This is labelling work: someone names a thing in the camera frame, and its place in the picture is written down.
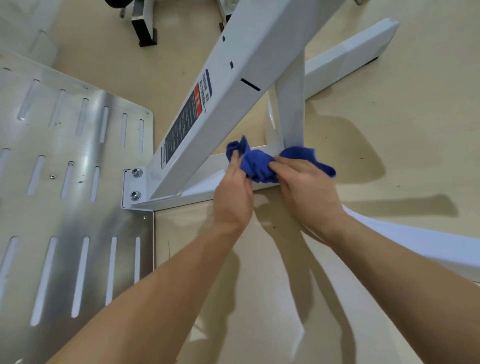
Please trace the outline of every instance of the hand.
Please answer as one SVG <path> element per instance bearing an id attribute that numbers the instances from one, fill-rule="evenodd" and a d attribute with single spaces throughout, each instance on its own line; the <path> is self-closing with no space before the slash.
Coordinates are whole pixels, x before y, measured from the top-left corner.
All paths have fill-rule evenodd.
<path id="1" fill-rule="evenodd" d="M 268 166 L 277 173 L 290 212 L 321 238 L 348 218 L 330 177 L 302 159 L 275 157 Z"/>
<path id="2" fill-rule="evenodd" d="M 253 213 L 252 181 L 240 169 L 241 158 L 238 150 L 213 197 L 214 224 L 242 233 Z"/>

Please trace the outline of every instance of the metal plate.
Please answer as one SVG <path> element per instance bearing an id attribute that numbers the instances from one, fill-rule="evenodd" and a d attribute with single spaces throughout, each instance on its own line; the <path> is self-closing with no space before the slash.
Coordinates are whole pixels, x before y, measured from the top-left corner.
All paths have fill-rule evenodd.
<path id="1" fill-rule="evenodd" d="M 0 51 L 0 363 L 44 363 L 153 270 L 153 213 L 120 207 L 152 155 L 150 111 Z"/>

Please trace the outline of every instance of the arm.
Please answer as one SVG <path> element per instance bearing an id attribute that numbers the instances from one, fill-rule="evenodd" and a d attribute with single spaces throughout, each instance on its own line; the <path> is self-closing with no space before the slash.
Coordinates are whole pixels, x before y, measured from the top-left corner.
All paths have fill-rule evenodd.
<path id="1" fill-rule="evenodd" d="M 220 268 L 253 212 L 234 153 L 214 196 L 214 223 L 100 311 L 49 363 L 174 363 Z"/>
<path id="2" fill-rule="evenodd" d="M 480 289 L 344 212 L 330 178 L 307 161 L 272 168 L 293 215 L 355 274 L 425 364 L 480 363 Z"/>

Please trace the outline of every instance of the bolt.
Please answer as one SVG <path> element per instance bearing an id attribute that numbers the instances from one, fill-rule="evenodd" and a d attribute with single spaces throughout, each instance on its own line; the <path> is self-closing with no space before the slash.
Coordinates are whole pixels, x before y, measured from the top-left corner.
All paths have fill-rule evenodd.
<path id="1" fill-rule="evenodd" d="M 135 177 L 135 178 L 140 177 L 143 173 L 144 173 L 144 171 L 142 171 L 140 168 L 132 169 L 132 176 Z"/>
<path id="2" fill-rule="evenodd" d="M 141 196 L 142 196 L 142 194 L 139 191 L 133 191 L 130 194 L 130 199 L 132 199 L 132 201 L 138 201 L 138 200 L 140 200 Z"/>

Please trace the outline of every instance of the red label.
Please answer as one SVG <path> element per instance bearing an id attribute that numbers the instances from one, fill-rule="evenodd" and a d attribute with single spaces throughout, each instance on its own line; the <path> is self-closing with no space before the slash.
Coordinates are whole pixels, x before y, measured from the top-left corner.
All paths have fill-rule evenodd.
<path id="1" fill-rule="evenodd" d="M 197 86 L 195 86 L 195 104 L 197 105 L 197 116 L 200 116 L 200 114 L 202 113 L 202 103 L 200 101 L 200 88 L 198 87 L 198 84 Z"/>

